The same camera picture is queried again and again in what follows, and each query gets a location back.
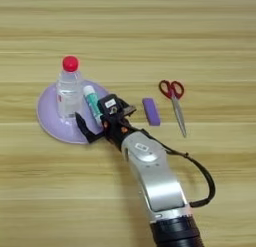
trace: black cable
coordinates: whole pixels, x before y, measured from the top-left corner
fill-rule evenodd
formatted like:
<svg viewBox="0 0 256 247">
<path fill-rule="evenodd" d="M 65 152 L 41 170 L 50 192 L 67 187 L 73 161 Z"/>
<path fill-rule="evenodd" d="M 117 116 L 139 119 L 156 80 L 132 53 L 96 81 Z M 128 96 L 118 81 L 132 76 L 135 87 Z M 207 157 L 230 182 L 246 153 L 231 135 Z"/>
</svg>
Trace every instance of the black cable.
<svg viewBox="0 0 256 247">
<path fill-rule="evenodd" d="M 161 144 L 165 148 L 166 153 L 168 155 L 182 156 L 183 158 L 192 162 L 200 170 L 200 172 L 203 174 L 204 178 L 207 181 L 207 184 L 208 184 L 208 187 L 209 187 L 209 194 L 206 198 L 204 198 L 202 200 L 199 200 L 199 201 L 190 202 L 189 204 L 193 208 L 198 208 L 198 207 L 202 207 L 202 206 L 207 205 L 214 198 L 215 193 L 216 193 L 215 183 L 214 183 L 214 180 L 213 180 L 212 175 L 210 174 L 210 172 L 201 163 L 199 163 L 194 158 L 190 157 L 188 153 L 181 153 L 179 151 L 176 151 L 176 150 L 164 145 L 162 142 L 160 142 L 159 140 L 152 137 L 148 132 L 146 132 L 146 135 L 149 138 L 151 138 L 151 139 L 157 141 L 159 144 Z"/>
</svg>

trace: plastic bottle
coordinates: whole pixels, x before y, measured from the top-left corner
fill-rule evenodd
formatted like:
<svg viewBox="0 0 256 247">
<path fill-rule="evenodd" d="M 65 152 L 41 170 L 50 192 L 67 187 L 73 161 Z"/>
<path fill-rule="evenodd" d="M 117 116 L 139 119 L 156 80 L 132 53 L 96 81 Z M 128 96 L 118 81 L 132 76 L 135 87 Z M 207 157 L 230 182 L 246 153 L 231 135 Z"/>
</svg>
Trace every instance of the plastic bottle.
<svg viewBox="0 0 256 247">
<path fill-rule="evenodd" d="M 101 115 L 102 113 L 100 112 L 99 108 L 98 108 L 98 95 L 95 92 L 94 88 L 91 85 L 86 85 L 83 89 L 84 91 L 84 97 L 85 100 L 87 102 L 87 104 L 90 107 L 90 110 L 92 112 L 92 115 L 95 119 L 95 121 L 97 122 L 97 124 L 99 126 L 102 126 L 102 122 L 101 122 Z"/>
<path fill-rule="evenodd" d="M 56 84 L 58 113 L 61 118 L 72 118 L 82 108 L 83 78 L 78 71 L 79 62 L 76 57 L 65 57 L 62 65 L 63 71 Z"/>
</svg>

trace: wooden table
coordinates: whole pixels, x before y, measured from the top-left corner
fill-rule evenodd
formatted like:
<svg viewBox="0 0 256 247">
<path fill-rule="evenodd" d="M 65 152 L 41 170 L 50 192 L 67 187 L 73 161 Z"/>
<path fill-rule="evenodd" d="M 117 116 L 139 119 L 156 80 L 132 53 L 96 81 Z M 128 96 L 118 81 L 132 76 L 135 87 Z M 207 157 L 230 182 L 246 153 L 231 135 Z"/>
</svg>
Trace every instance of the wooden table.
<svg viewBox="0 0 256 247">
<path fill-rule="evenodd" d="M 256 0 L 0 0 L 0 246 L 153 247 L 127 163 L 111 144 L 68 145 L 38 125 L 65 55 L 137 106 L 131 118 L 212 172 L 194 210 L 207 247 L 256 245 Z M 179 80 L 187 139 L 157 84 Z M 162 124 L 149 127 L 143 97 Z M 207 185 L 170 158 L 189 200 Z"/>
</svg>

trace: red scissor handle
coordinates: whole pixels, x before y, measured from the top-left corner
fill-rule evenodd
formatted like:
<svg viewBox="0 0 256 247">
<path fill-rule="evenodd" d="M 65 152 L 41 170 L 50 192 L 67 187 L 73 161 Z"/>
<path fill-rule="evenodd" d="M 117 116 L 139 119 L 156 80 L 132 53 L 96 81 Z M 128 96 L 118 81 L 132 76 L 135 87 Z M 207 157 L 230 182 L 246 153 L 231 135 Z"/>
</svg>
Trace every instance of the red scissor handle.
<svg viewBox="0 0 256 247">
<path fill-rule="evenodd" d="M 185 92 L 183 85 L 178 81 L 173 81 L 170 83 L 167 80 L 162 80 L 159 83 L 159 89 L 169 99 L 171 99 L 173 95 L 177 99 L 180 99 Z"/>
</svg>

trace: purple block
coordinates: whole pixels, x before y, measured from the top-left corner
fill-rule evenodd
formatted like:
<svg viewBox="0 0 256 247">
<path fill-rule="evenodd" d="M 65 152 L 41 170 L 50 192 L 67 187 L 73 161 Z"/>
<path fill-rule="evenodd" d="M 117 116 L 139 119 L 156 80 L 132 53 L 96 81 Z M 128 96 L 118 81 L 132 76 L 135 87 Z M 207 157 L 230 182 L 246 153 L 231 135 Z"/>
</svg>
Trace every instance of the purple block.
<svg viewBox="0 0 256 247">
<path fill-rule="evenodd" d="M 152 98 L 144 98 L 142 103 L 144 105 L 149 124 L 153 126 L 159 126 L 161 124 L 161 120 L 154 100 Z"/>
</svg>

